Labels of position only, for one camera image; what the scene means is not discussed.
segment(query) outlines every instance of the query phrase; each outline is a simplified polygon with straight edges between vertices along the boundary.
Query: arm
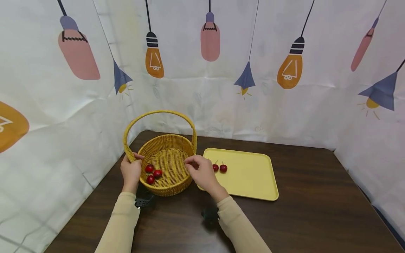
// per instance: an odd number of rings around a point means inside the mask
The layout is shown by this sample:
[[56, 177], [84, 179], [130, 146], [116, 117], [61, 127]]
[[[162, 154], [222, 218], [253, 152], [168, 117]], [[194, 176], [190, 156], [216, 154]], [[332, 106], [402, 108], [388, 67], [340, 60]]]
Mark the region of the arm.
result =
[[220, 225], [236, 252], [271, 253], [262, 237], [231, 196], [217, 204]]
[[95, 253], [130, 253], [134, 229], [138, 222], [140, 210], [135, 207], [136, 190], [141, 176], [141, 159], [144, 157], [134, 153], [138, 159], [129, 162], [127, 156], [121, 163], [124, 187], [115, 203], [111, 218], [98, 243]]
[[185, 163], [194, 181], [217, 203], [221, 228], [231, 240], [236, 252], [271, 253], [238, 204], [218, 183], [211, 161], [200, 155], [194, 155], [187, 158]]
[[135, 198], [130, 192], [122, 192], [118, 196], [96, 253], [131, 252], [134, 229], [140, 213], [135, 207]]

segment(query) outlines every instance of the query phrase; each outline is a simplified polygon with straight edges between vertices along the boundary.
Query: long sleeve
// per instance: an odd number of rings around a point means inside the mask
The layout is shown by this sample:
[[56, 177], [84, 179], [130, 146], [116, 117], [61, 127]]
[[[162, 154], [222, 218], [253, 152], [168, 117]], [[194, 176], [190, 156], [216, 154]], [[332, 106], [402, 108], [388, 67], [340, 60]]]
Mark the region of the long sleeve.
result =
[[134, 229], [140, 213], [135, 206], [135, 199], [135, 195], [129, 192], [118, 196], [95, 253], [131, 252]]
[[220, 225], [237, 253], [271, 253], [262, 237], [231, 196], [217, 204]]

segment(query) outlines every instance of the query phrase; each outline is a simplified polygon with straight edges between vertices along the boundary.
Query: curtain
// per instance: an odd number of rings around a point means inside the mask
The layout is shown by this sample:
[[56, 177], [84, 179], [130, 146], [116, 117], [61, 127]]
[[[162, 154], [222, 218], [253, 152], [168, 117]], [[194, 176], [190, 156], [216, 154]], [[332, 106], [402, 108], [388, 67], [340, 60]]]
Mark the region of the curtain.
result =
[[[43, 252], [123, 153], [127, 124], [161, 109], [189, 116], [199, 136], [334, 151], [405, 237], [405, 2], [3, 6], [4, 252]], [[128, 142], [143, 130], [192, 133], [150, 115]]]

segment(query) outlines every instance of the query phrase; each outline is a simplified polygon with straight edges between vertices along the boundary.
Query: lamp illustration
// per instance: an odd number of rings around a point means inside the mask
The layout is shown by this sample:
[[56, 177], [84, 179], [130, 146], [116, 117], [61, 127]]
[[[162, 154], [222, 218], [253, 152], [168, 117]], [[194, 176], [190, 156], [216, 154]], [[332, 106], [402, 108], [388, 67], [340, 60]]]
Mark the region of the lamp illustration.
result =
[[384, 9], [386, 2], [387, 2], [387, 0], [385, 0], [384, 4], [380, 10], [380, 13], [378, 14], [377, 18], [375, 19], [373, 25], [371, 26], [370, 30], [366, 33], [366, 35], [361, 40], [360, 46], [358, 46], [358, 49], [356, 51], [356, 54], [354, 55], [352, 64], [350, 65], [350, 69], [352, 70], [352, 72], [354, 72], [357, 69], [357, 67], [359, 66], [361, 60], [364, 57], [364, 54], [366, 53], [366, 51], [371, 43], [371, 40], [374, 37], [375, 27], [377, 26], [379, 17], [381, 15], [382, 10]]
[[59, 34], [58, 43], [73, 74], [83, 80], [99, 80], [100, 73], [86, 35], [79, 31], [73, 18], [66, 14], [62, 0], [58, 0], [63, 13], [60, 24], [63, 31]]
[[127, 85], [127, 83], [129, 83], [130, 81], [132, 81], [132, 78], [130, 78], [127, 74], [125, 74], [124, 71], [122, 71], [118, 67], [117, 63], [114, 60], [114, 87], [115, 87], [115, 94], [118, 94], [118, 92], [120, 93], [120, 97], [119, 97], [120, 101], [122, 99], [122, 93], [129, 96], [128, 93], [125, 92], [125, 89], [133, 90], [132, 88], [130, 88], [131, 85]]
[[208, 0], [208, 13], [201, 28], [201, 55], [206, 61], [213, 62], [220, 56], [220, 37], [220, 28], [215, 24], [214, 14], [211, 12], [211, 0]]
[[146, 50], [146, 57], [145, 57], [145, 65], [146, 70], [148, 71], [149, 75], [162, 78], [164, 76], [164, 69], [162, 58], [160, 57], [159, 46], [158, 46], [158, 38], [152, 32], [151, 29], [151, 20], [149, 17], [149, 7], [148, 7], [148, 0], [145, 0], [146, 3], [146, 12], [148, 15], [148, 24], [149, 24], [149, 32], [146, 35], [146, 44], [148, 49]]
[[241, 94], [243, 96], [243, 99], [245, 99], [245, 94], [251, 96], [251, 94], [249, 94], [247, 92], [247, 89], [249, 89], [250, 87], [256, 86], [254, 83], [254, 80], [253, 80], [252, 69], [250, 68], [250, 55], [252, 54], [254, 28], [256, 27], [257, 12], [259, 10], [259, 1], [260, 0], [257, 1], [256, 17], [255, 17], [254, 26], [253, 26], [252, 42], [250, 43], [249, 59], [247, 61], [245, 69], [242, 72], [242, 75], [238, 78], [238, 80], [234, 84], [234, 85], [241, 87], [241, 92], [239, 92], [237, 94]]
[[[386, 78], [376, 82], [370, 88], [359, 93], [359, 95], [368, 97], [365, 103], [358, 104], [365, 105], [362, 110], [364, 110], [366, 107], [369, 109], [376, 109], [379, 106], [387, 108], [388, 110], [394, 110], [394, 91], [396, 85], [396, 77], [398, 75], [398, 71], [402, 68], [404, 63], [405, 60], [402, 61], [401, 65], [399, 65], [398, 69], [394, 73], [390, 74]], [[379, 119], [375, 111], [373, 111], [373, 113], [376, 118]]]
[[29, 129], [24, 115], [0, 101], [0, 153], [12, 147]]
[[301, 79], [301, 75], [303, 72], [303, 58], [302, 53], [304, 51], [304, 30], [305, 26], [307, 25], [309, 15], [311, 14], [313, 3], [315, 0], [312, 1], [311, 8], [309, 9], [309, 13], [307, 15], [307, 19], [305, 20], [303, 30], [301, 32], [301, 36], [294, 41], [291, 46], [290, 53], [288, 54], [287, 58], [281, 64], [280, 69], [277, 73], [277, 82], [280, 84], [281, 87], [284, 89], [292, 89], [294, 88]]

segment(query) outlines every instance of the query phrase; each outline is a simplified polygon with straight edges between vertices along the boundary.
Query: yellow tray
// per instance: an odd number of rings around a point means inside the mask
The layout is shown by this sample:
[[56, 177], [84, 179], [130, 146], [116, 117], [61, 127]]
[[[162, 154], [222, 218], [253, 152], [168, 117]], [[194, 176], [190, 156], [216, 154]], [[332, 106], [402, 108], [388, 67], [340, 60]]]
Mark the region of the yellow tray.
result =
[[218, 166], [222, 161], [227, 165], [226, 173], [218, 171], [215, 175], [230, 195], [270, 201], [278, 199], [273, 166], [267, 155], [208, 148], [203, 156], [212, 163], [218, 161]]

